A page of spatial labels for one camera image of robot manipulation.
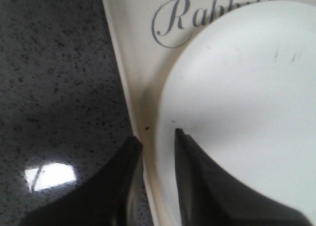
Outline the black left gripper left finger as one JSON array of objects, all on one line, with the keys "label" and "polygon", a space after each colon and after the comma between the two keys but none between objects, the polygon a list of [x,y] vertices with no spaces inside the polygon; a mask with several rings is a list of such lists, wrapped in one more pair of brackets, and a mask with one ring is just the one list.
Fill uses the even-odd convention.
[{"label": "black left gripper left finger", "polygon": [[42,208],[22,226],[135,226],[143,181],[143,145],[135,136],[80,187]]}]

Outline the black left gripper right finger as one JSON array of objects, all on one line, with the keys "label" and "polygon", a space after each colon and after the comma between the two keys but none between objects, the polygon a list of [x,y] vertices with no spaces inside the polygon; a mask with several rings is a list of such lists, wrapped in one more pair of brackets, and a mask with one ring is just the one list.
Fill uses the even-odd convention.
[{"label": "black left gripper right finger", "polygon": [[175,175],[184,226],[309,226],[299,211],[249,188],[175,130]]}]

